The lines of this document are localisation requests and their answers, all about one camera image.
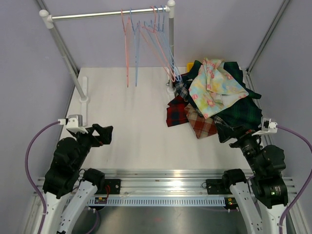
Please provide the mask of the navy white plaid skirt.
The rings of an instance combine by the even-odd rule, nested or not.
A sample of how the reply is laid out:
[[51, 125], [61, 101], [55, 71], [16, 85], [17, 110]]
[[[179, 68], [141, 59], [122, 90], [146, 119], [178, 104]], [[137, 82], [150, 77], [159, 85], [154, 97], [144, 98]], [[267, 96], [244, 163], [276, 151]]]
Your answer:
[[[195, 75], [191, 75], [190, 73], [182, 74], [181, 81], [176, 81], [174, 86], [176, 88], [177, 94], [181, 96], [186, 102], [188, 102], [188, 104], [191, 104], [201, 117], [204, 117], [189, 94], [189, 88], [194, 79]], [[217, 123], [229, 126], [222, 118], [218, 117], [217, 115], [212, 116], [211, 119], [213, 119], [215, 126]]]

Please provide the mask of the rust beige plaid skirt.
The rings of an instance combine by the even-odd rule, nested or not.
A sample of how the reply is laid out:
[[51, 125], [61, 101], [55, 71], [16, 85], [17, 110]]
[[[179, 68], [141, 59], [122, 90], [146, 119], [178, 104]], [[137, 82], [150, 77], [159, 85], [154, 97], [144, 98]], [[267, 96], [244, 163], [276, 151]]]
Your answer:
[[201, 117], [191, 104], [188, 104], [184, 108], [184, 112], [197, 139], [206, 138], [217, 134], [217, 128], [213, 119], [205, 119], [204, 117]]

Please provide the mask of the dark green plaid skirt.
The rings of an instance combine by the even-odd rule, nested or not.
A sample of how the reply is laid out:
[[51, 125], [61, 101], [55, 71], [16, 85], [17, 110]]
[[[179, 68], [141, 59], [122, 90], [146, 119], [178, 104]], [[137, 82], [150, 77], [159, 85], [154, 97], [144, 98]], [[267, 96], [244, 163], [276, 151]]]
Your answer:
[[[196, 60], [190, 70], [191, 75], [197, 77], [202, 62]], [[256, 129], [261, 123], [262, 111], [257, 107], [254, 100], [260, 99], [261, 95], [248, 89], [243, 81], [243, 71], [235, 61], [225, 62], [223, 68], [229, 72], [234, 79], [247, 90], [249, 95], [237, 101], [233, 106], [216, 115], [222, 118], [229, 126], [244, 126], [247, 129]]]

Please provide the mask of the pastel floral skirt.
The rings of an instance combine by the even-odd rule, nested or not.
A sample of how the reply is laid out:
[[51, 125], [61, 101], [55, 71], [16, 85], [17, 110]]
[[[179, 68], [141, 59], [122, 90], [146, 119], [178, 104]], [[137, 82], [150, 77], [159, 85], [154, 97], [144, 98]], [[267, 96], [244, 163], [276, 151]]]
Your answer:
[[223, 66], [220, 59], [204, 59], [190, 85], [189, 94], [205, 119], [249, 95]]

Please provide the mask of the red navy plaid skirt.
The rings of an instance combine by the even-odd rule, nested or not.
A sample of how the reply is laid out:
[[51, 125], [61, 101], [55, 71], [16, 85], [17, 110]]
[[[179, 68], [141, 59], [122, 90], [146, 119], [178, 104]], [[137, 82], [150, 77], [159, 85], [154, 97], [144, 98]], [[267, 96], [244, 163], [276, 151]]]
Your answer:
[[184, 112], [188, 105], [181, 96], [176, 96], [168, 103], [166, 123], [168, 127], [177, 126], [189, 122]]

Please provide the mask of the blue hanger of green skirt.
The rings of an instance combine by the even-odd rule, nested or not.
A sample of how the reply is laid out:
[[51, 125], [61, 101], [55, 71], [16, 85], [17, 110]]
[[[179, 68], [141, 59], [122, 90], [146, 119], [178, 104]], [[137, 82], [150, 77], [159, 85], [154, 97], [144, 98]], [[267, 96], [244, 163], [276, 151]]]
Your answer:
[[140, 21], [138, 21], [136, 24], [134, 24], [133, 21], [133, 10], [130, 9], [130, 22], [132, 31], [134, 34], [134, 47], [135, 47], [135, 87], [137, 87], [138, 84], [138, 68], [139, 68], [139, 48], [140, 48]]

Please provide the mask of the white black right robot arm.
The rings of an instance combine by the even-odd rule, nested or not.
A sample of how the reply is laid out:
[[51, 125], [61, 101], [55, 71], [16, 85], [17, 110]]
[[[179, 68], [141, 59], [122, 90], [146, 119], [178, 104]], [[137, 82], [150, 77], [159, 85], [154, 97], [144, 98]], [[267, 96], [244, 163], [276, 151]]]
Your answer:
[[285, 234], [284, 212], [289, 200], [281, 174], [286, 168], [284, 151], [275, 145], [261, 145], [262, 135], [277, 132], [277, 123], [266, 119], [256, 130], [221, 123], [217, 123], [216, 128], [221, 143], [236, 139], [229, 146], [242, 151], [253, 172], [253, 176], [246, 179], [241, 169], [227, 170], [221, 181], [222, 190], [234, 195], [248, 233]]

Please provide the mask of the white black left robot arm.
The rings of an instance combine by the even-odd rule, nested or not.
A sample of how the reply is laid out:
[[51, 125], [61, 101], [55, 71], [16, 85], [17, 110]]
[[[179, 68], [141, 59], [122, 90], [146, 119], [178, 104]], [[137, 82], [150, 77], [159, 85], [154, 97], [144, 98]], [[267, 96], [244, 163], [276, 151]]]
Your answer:
[[79, 175], [90, 150], [111, 143], [113, 127], [67, 125], [66, 130], [71, 136], [57, 143], [45, 174], [39, 234], [70, 234], [90, 198], [106, 187], [105, 174], [97, 169]]

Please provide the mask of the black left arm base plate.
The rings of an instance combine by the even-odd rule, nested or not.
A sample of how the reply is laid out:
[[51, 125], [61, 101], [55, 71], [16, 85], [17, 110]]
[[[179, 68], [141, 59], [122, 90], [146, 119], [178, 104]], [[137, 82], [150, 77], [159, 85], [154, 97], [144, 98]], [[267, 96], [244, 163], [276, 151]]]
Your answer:
[[121, 180], [120, 179], [104, 179], [99, 184], [96, 195], [118, 195], [120, 194]]

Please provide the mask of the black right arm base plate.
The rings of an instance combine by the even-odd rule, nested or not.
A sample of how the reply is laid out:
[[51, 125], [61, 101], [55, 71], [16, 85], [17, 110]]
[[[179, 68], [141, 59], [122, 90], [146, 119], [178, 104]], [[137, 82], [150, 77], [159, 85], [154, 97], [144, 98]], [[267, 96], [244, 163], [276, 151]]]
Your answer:
[[229, 189], [225, 188], [222, 179], [206, 179], [201, 183], [201, 187], [208, 195], [231, 195]]

